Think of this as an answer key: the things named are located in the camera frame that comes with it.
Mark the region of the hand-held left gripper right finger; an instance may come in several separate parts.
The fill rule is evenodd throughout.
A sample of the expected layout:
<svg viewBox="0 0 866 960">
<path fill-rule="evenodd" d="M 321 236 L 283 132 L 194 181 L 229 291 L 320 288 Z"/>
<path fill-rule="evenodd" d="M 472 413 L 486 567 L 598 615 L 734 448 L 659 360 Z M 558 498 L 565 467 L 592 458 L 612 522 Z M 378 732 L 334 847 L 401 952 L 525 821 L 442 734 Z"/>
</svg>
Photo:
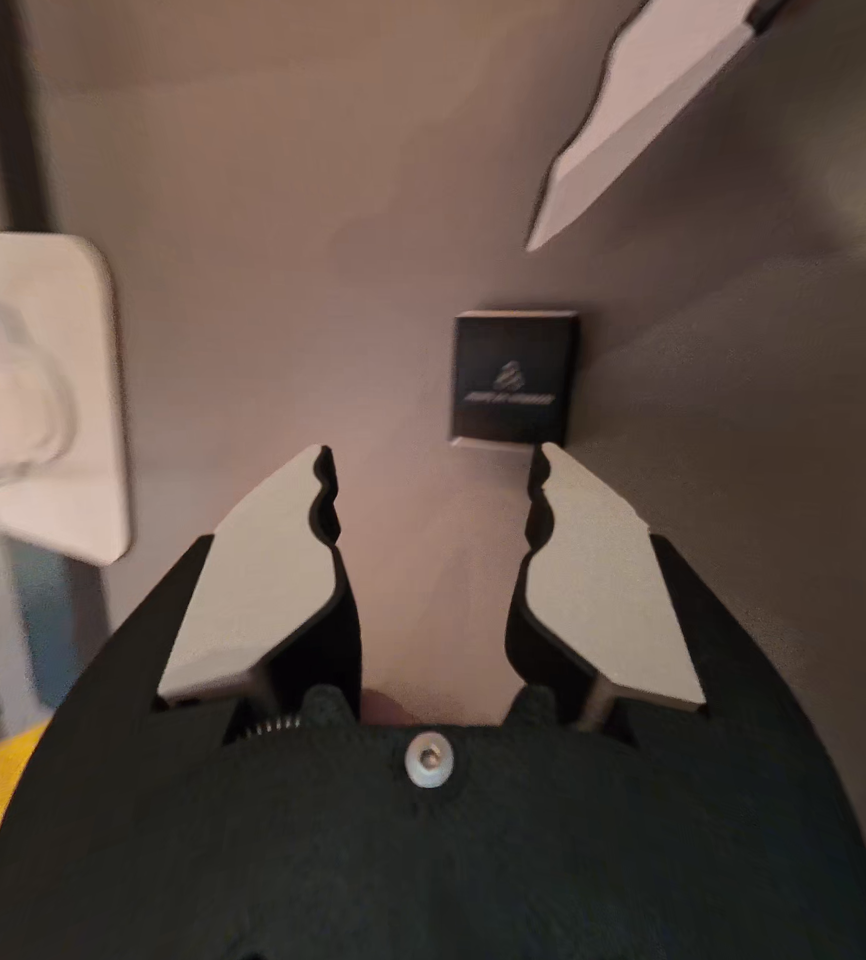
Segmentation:
<svg viewBox="0 0 866 960">
<path fill-rule="evenodd" d="M 537 446 L 528 545 L 505 651 L 527 685 L 546 687 L 559 723 L 590 731 L 630 699 L 693 714 L 703 688 L 648 524 L 560 446 Z"/>
</svg>

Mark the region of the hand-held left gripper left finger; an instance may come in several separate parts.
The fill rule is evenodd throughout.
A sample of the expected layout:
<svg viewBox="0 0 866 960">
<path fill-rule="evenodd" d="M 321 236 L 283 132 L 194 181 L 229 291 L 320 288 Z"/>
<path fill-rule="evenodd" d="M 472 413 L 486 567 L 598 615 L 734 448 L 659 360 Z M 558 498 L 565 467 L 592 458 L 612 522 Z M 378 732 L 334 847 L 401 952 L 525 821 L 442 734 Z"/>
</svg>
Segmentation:
<svg viewBox="0 0 866 960">
<path fill-rule="evenodd" d="M 362 712 L 362 632 L 339 539 L 333 451 L 314 444 L 216 527 L 157 690 L 238 697 L 273 721 L 330 687 Z"/>
</svg>

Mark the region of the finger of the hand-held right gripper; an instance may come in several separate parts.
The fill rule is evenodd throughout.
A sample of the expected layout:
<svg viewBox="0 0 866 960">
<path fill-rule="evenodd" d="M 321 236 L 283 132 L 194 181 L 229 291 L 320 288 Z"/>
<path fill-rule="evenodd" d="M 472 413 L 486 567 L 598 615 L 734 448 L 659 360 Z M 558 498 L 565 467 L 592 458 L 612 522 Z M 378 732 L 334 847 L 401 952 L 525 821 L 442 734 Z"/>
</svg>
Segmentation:
<svg viewBox="0 0 866 960">
<path fill-rule="evenodd" d="M 752 2 L 651 1 L 611 42 L 592 106 L 546 175 L 526 250 L 575 222 L 754 35 Z"/>
</svg>

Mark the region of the black ethernet adapter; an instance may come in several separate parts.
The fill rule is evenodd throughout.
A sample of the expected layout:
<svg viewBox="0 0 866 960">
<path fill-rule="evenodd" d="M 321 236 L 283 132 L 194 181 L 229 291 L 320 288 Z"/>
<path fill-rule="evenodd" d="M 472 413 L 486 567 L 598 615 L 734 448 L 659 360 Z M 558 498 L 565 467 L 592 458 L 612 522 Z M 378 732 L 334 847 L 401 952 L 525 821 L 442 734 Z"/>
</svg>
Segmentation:
<svg viewBox="0 0 866 960">
<path fill-rule="evenodd" d="M 567 438 L 581 345 L 568 309 L 470 310 L 453 324 L 448 438 L 525 449 Z"/>
</svg>

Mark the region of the person's left hand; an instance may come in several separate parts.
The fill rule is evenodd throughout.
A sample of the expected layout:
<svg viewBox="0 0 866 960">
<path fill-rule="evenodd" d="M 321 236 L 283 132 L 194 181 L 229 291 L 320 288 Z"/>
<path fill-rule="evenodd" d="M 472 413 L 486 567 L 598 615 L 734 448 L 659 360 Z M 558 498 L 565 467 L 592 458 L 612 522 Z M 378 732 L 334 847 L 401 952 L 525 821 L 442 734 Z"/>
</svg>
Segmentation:
<svg viewBox="0 0 866 960">
<path fill-rule="evenodd" d="M 371 727 L 411 727 L 415 717 L 400 702 L 378 690 L 365 689 L 361 696 L 360 721 Z"/>
</svg>

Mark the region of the white tray with glass dish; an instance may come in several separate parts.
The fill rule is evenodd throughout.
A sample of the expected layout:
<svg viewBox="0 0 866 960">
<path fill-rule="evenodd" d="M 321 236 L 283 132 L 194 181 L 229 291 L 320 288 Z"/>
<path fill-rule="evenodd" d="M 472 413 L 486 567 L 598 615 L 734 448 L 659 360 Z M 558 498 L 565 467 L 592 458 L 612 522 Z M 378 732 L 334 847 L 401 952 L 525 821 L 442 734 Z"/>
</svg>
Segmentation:
<svg viewBox="0 0 866 960">
<path fill-rule="evenodd" d="M 113 283 L 76 235 L 0 231 L 0 532 L 99 568 L 130 544 Z"/>
</svg>

